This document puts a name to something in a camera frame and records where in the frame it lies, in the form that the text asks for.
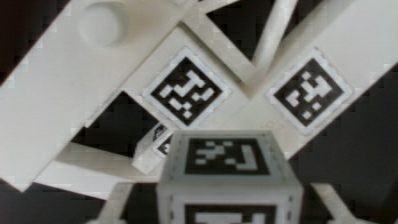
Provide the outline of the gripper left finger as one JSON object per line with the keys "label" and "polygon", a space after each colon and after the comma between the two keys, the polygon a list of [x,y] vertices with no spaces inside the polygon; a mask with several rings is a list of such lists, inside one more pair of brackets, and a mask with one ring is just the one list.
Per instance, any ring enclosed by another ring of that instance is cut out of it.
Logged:
{"label": "gripper left finger", "polygon": [[133,183],[117,183],[105,202],[100,215],[84,224],[128,224],[123,218]]}

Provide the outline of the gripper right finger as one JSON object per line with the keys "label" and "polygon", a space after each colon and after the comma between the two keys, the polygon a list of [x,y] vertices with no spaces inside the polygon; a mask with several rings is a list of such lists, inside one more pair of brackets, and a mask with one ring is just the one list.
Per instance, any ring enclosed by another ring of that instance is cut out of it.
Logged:
{"label": "gripper right finger", "polygon": [[332,185],[327,183],[313,183],[311,187],[332,216],[327,224],[377,224],[354,216]]}

